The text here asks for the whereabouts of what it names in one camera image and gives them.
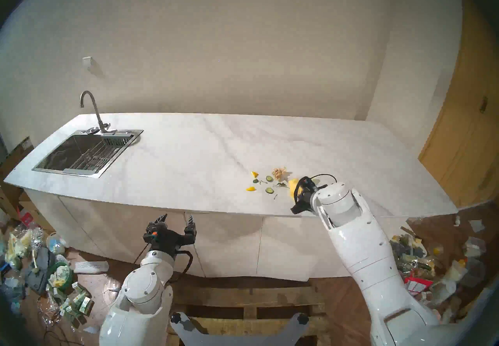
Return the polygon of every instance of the cabinet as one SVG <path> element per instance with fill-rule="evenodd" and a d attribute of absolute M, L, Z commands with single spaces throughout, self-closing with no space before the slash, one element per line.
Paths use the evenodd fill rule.
<path fill-rule="evenodd" d="M 257 275 L 261 216 L 193 213 L 193 218 L 194 246 L 207 278 Z"/>
<path fill-rule="evenodd" d="M 115 260 L 132 263 L 144 249 L 142 235 L 150 221 L 167 213 L 168 228 L 183 234 L 186 225 L 183 212 L 170 211 L 144 206 L 112 204 L 107 202 L 59 197 L 68 212 L 96 244 L 104 256 Z M 190 251 L 193 263 L 188 271 L 191 275 L 204 276 L 192 245 L 182 247 Z M 147 250 L 137 260 L 137 264 L 146 255 Z M 182 272 L 189 258 L 179 255 L 175 260 L 175 270 Z"/>
<path fill-rule="evenodd" d="M 350 274 L 318 217 L 264 217 L 257 276 L 306 281 Z"/>
<path fill-rule="evenodd" d="M 26 193 L 66 243 L 81 251 L 105 256 L 55 194 L 26 189 Z"/>

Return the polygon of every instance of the white marble countertop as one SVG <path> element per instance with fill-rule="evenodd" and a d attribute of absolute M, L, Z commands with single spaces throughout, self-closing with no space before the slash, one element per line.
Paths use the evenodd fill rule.
<path fill-rule="evenodd" d="M 253 186 L 251 171 L 264 179 L 274 167 L 285 166 L 290 178 L 333 174 L 356 187 L 375 216 L 457 212 L 423 165 L 377 123 L 185 113 L 111 113 L 102 114 L 102 120 L 110 122 L 111 129 L 144 132 L 100 178 L 32 171 L 75 130 L 96 125 L 94 114 L 84 114 L 37 146 L 5 181 L 119 204 L 292 216 L 288 189 L 274 188 L 270 195 L 265 193 L 267 185 L 257 184 L 257 191 L 246 191 Z"/>

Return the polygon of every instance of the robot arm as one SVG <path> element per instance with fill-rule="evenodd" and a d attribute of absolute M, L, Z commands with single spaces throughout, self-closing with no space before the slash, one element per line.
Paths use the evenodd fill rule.
<path fill-rule="evenodd" d="M 405 289 L 388 238 L 365 199 L 344 183 L 317 187 L 304 177 L 295 189 L 297 214 L 321 218 L 343 265 L 358 284 L 371 315 L 371 342 L 395 345 L 438 320 Z"/>
<path fill-rule="evenodd" d="M 166 283 L 173 275 L 177 254 L 188 254 L 190 258 L 182 275 L 191 265 L 192 254 L 180 248 L 194 243 L 196 224 L 191 216 L 184 235 L 180 235 L 168 229 L 165 220 L 166 214 L 148 224 L 143 238 L 151 248 L 140 262 L 140 268 L 128 274 L 118 297 L 110 305 L 99 335 L 100 346 L 166 343 L 173 300 L 172 287 Z"/>

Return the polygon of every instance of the chrome faucet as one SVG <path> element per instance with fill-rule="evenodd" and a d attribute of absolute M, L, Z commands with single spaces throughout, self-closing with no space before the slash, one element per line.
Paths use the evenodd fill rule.
<path fill-rule="evenodd" d="M 85 106 L 83 105 L 83 98 L 85 95 L 89 95 L 90 99 L 92 100 L 92 104 L 94 105 L 94 110 L 95 110 L 95 115 L 97 116 L 97 122 L 99 123 L 99 129 L 101 133 L 107 132 L 107 129 L 110 127 L 110 123 L 102 123 L 102 119 L 100 118 L 99 110 L 97 109 L 97 104 L 95 104 L 95 98 L 93 97 L 92 93 L 90 91 L 83 91 L 80 96 L 80 108 L 84 108 Z"/>

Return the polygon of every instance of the kitchen sink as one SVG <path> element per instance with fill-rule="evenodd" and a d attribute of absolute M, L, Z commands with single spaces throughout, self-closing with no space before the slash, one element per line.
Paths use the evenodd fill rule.
<path fill-rule="evenodd" d="M 32 170 L 99 178 L 143 130 L 77 130 Z"/>

